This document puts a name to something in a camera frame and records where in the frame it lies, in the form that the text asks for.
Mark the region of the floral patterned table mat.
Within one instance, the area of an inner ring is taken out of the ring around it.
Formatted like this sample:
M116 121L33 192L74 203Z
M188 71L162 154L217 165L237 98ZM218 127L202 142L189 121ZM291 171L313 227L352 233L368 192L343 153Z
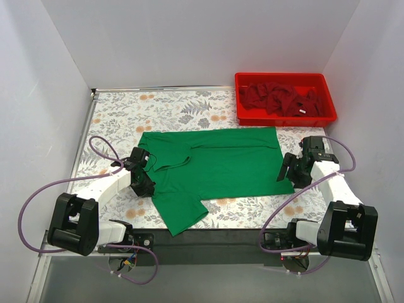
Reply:
M233 90L184 90L156 92L105 92L97 95L86 120L84 137L73 174L78 178L72 192L87 186L85 177L104 174L109 161L104 154L131 153L144 132L200 131L237 128ZM199 229L259 229L264 223L284 228L293 218L318 221L327 204L318 188L293 201L286 196L223 198L204 202L207 216L196 224Z

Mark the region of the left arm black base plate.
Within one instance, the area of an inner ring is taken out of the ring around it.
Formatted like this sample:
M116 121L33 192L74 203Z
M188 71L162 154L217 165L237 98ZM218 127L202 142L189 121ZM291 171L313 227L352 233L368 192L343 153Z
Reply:
M149 250L153 249L153 241L154 235L151 233L126 233L124 239L116 243L119 246L139 246L144 247ZM133 248L118 248L118 247L108 247L108 246L101 246L97 248L98 253L110 253L110 254L129 254L138 251L137 249Z

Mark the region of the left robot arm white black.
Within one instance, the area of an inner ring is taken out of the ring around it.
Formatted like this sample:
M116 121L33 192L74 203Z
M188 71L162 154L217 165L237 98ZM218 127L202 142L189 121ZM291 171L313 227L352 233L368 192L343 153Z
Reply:
M121 168L118 173L100 178L76 193L59 195L47 234L48 244L82 256L107 244L122 253L130 251L134 245L132 225L120 220L101 222L98 211L127 188L137 198L153 196L155 183L145 170L149 158L150 152L134 147L129 157L111 164Z

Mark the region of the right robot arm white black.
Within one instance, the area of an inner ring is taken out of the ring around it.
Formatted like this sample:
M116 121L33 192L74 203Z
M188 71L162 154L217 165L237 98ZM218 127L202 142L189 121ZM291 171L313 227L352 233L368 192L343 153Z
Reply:
M316 185L328 207L318 222L295 218L288 223L286 245L300 251L310 244L323 256L367 261L374 244L377 210L354 195L337 157L326 152L321 137L305 137L299 146L299 155L285 154L278 180L288 179L300 190Z

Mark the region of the dark red t shirt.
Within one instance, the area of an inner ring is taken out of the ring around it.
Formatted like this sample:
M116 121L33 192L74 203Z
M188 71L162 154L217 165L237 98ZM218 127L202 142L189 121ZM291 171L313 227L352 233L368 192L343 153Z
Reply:
M292 85L277 82L253 84L241 88L241 104L246 110L264 109L268 115L283 117L321 117L323 106L313 89L304 95Z

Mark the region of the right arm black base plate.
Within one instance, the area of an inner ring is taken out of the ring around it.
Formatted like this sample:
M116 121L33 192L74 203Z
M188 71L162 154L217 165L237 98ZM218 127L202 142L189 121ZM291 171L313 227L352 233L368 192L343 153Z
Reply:
M288 253L297 251L297 248L304 246L304 243L290 236L286 230L270 230L263 234L261 247L276 253Z

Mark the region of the green t shirt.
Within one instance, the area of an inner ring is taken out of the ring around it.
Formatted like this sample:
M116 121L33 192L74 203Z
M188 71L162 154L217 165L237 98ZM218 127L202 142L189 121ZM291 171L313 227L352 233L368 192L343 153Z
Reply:
M138 146L155 158L147 166L152 201L173 236L207 216L205 200L294 192L277 179L283 155L275 128L145 132Z

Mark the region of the black front crossbar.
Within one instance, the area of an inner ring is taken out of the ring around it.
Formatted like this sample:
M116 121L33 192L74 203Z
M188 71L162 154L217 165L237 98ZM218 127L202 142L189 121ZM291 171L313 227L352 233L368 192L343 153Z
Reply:
M173 237L167 229L138 229L154 235L160 265L262 264L280 267L279 254L258 247L259 229L189 229Z

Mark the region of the red plastic bin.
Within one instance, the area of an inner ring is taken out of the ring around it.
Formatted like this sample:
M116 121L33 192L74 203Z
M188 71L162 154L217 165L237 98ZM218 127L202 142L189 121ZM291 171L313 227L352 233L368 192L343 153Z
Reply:
M236 73L235 92L241 126L323 128L337 119L319 73Z

